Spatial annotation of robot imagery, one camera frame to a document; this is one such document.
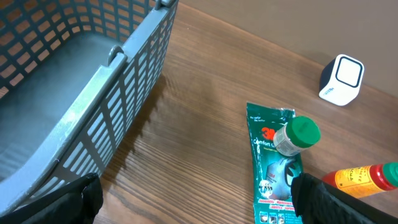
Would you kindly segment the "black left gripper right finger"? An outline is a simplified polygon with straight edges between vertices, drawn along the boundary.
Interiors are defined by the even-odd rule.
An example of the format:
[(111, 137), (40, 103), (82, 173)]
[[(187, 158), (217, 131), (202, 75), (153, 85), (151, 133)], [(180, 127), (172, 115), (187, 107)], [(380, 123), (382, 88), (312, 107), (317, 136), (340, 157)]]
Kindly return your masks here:
[(291, 185), (295, 215), (309, 224), (397, 224), (397, 218), (301, 173)]

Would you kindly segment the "green 3M gloves packet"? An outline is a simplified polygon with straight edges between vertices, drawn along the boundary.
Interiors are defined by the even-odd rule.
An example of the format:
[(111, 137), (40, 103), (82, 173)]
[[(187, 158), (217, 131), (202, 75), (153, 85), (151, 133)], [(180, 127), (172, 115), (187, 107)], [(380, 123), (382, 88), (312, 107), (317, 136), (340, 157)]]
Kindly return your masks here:
[(275, 133), (295, 117), (289, 108), (246, 105), (246, 118), (252, 152), (254, 176), (254, 221), (256, 224), (301, 224), (292, 203), (293, 178), (303, 172), (299, 155), (279, 153), (273, 142)]

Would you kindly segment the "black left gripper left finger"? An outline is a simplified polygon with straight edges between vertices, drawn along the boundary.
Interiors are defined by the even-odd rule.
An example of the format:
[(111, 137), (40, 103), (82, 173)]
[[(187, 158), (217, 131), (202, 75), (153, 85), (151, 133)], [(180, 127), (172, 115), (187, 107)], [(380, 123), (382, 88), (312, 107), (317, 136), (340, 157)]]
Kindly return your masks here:
[(103, 189), (96, 173), (89, 173), (1, 217), (1, 224), (93, 223), (103, 206)]

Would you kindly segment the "red yellow sauce bottle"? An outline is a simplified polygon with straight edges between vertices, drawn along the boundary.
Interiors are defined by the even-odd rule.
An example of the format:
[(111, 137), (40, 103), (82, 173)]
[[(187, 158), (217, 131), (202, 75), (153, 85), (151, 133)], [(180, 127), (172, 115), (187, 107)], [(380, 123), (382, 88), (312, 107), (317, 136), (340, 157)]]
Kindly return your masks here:
[(397, 189), (397, 163), (362, 166), (330, 172), (322, 181), (355, 198)]

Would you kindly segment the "green lid jar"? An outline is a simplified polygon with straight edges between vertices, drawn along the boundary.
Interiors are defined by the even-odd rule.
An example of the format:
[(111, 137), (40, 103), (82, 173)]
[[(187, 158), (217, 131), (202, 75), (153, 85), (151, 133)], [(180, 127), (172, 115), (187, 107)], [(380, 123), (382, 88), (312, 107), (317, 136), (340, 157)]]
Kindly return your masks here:
[(292, 157), (315, 145), (321, 138), (316, 122), (306, 116), (297, 116), (277, 130), (273, 143), (284, 156)]

